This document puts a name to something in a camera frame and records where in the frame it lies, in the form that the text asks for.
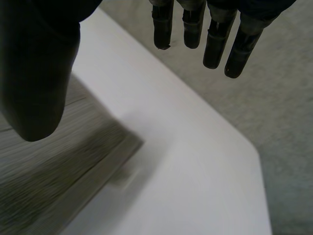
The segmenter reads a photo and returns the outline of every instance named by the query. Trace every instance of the white surface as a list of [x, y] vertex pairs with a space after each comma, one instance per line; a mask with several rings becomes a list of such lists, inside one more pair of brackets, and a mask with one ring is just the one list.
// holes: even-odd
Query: white surface
[[101, 10], [81, 31], [74, 73], [145, 144], [63, 235], [271, 234], [252, 145]]

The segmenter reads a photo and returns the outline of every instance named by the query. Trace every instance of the gloved finger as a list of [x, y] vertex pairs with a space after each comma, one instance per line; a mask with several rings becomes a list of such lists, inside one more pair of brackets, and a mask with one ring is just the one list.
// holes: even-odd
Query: gloved finger
[[58, 31], [30, 1], [0, 3], [1, 111], [23, 139], [37, 141], [62, 117], [79, 24]]
[[171, 42], [174, 0], [149, 1], [153, 5], [154, 43], [157, 48], [166, 50]]
[[207, 0], [211, 23], [207, 34], [203, 64], [216, 69], [237, 14], [238, 0]]
[[191, 49], [199, 46], [206, 0], [177, 0], [184, 8], [184, 42]]
[[240, 0], [240, 26], [225, 66], [225, 75], [237, 78], [257, 44], [263, 29], [295, 0]]

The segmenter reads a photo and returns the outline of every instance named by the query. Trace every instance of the gray fabric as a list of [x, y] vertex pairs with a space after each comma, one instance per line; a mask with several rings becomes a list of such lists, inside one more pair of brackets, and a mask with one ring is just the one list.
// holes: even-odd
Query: gray fabric
[[[62, 121], [50, 137], [37, 142], [25, 142], [7, 125], [2, 116], [0, 128], [1, 235], [25, 234], [70, 188], [80, 184], [79, 180], [87, 172], [132, 136], [105, 111], [97, 110], [75, 79], [70, 81]], [[132, 142], [134, 146], [138, 144], [138, 141]], [[118, 156], [111, 158], [124, 162], [130, 154], [129, 151], [119, 152]], [[106, 176], [111, 175], [120, 164], [110, 165]], [[87, 190], [86, 185], [79, 185], [82, 192], [76, 192], [76, 195], [82, 194], [89, 199], [90, 194], [95, 193], [105, 180], [105, 177], [97, 179], [98, 183], [91, 191]], [[71, 196], [73, 201], [78, 200], [77, 196]], [[77, 206], [81, 206], [81, 203], [85, 203], [83, 198], [80, 198]], [[63, 219], [63, 224], [68, 223], [68, 218], [64, 216], [66, 213], [69, 217], [73, 216], [72, 211], [64, 208], [62, 215], [58, 215]]]
[[202, 64], [210, 16], [200, 45], [183, 42], [182, 8], [174, 6], [171, 47], [153, 42], [148, 0], [114, 0], [101, 7], [258, 149], [273, 230], [313, 234], [313, 1], [297, 0], [267, 27], [238, 79], [224, 67], [239, 25], [237, 17], [220, 66]]

